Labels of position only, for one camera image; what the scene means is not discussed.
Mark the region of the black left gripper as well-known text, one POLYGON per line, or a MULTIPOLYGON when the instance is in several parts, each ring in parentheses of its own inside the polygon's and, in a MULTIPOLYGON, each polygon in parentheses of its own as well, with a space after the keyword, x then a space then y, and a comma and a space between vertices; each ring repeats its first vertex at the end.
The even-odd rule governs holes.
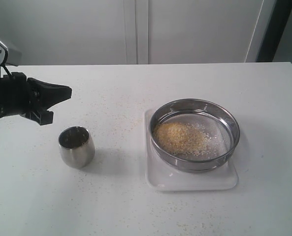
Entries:
POLYGON ((72 89, 28 78, 22 72, 9 72, 0 65, 0 118, 20 115, 39 125, 53 123, 48 109, 71 99, 72 89))

